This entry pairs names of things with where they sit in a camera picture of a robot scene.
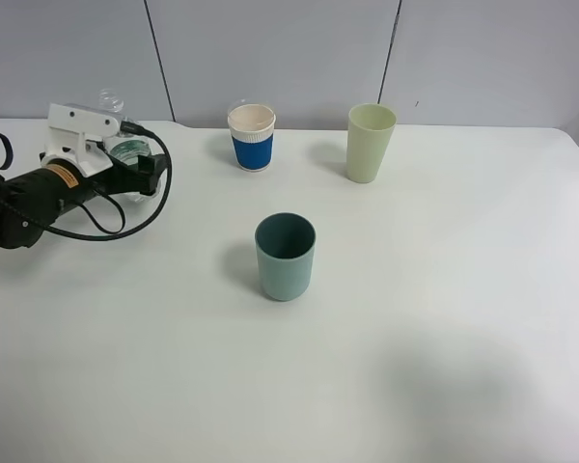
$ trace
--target white table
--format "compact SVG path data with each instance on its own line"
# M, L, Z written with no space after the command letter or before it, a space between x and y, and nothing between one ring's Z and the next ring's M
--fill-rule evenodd
M176 164L148 230L0 249L1 463L579 463L567 135L400 126L359 185L343 132L280 130L248 174L225 130L146 126ZM12 175L38 165L43 121L0 131ZM284 210L315 225L316 260L275 303L253 233Z

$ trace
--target light green plastic cup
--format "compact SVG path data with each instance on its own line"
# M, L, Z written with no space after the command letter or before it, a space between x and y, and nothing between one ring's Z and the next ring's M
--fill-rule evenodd
M375 180L396 124L395 113L381 104L360 104L351 108L347 130L347 178L357 183Z

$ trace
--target teal cup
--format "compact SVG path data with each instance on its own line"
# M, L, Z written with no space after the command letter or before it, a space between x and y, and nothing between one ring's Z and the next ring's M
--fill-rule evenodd
M262 291L277 301L295 299L309 287L316 229L296 214L266 217L255 231Z

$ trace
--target robotic arm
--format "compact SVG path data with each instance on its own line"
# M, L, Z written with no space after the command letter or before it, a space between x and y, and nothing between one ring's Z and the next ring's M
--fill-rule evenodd
M130 236L156 219L169 196L172 161L167 147L153 132L124 121L116 114L73 104L52 104L48 125L41 167L10 180L4 180L0 175L1 248L29 248L43 232L86 241L111 241ZM136 166L127 166L109 156L101 142L88 139L91 135L111 137L121 131L154 139L164 153L139 156ZM0 134L0 139L6 151L5 163L0 167L0 171L4 171L12 164L13 148L7 137ZM156 211L133 229L95 236L51 226L58 217L77 206L83 206L95 196L102 196L113 204L116 203L109 196L119 193L139 192L152 196L165 170L167 181Z

